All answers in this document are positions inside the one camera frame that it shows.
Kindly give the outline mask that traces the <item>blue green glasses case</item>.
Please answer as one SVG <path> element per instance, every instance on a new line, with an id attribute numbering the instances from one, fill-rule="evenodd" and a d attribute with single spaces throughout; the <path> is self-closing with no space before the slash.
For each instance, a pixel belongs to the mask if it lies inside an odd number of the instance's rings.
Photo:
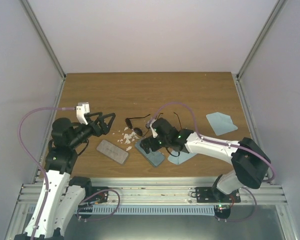
<path id="1" fill-rule="evenodd" d="M 159 151 L 156 152 L 150 152 L 146 153 L 140 146 L 140 141 L 135 143 L 135 148 L 138 150 L 139 153 L 153 166 L 153 167 L 158 167 L 160 164 L 163 163 L 165 160 L 165 155 Z"/>

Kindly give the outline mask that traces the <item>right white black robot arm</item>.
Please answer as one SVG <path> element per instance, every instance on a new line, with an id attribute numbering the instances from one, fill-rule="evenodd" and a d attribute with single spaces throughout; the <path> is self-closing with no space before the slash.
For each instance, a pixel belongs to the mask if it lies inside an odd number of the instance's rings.
<path id="1" fill-rule="evenodd" d="M 183 128 L 177 130 L 166 119 L 158 118 L 149 125 L 151 136 L 140 141 L 149 154 L 162 148 L 177 153 L 201 154 L 232 165 L 233 170 L 217 177 L 208 194 L 218 203 L 242 187 L 259 189 L 271 165 L 270 159 L 250 138 L 241 141 L 221 140 Z"/>

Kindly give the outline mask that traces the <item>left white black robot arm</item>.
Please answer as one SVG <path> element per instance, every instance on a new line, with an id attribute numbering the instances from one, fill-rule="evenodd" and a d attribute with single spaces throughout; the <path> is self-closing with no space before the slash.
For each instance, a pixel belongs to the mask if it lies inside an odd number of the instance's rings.
<path id="1" fill-rule="evenodd" d="M 88 145 L 92 136 L 107 135 L 115 117 L 115 113 L 84 111 L 78 122 L 65 117 L 53 122 L 45 165 L 39 166 L 44 177 L 41 193 L 31 220 L 16 240 L 62 240 L 74 214 L 108 201 L 108 187 L 93 187 L 90 178 L 71 177 L 71 173 L 80 156 L 77 147 Z"/>

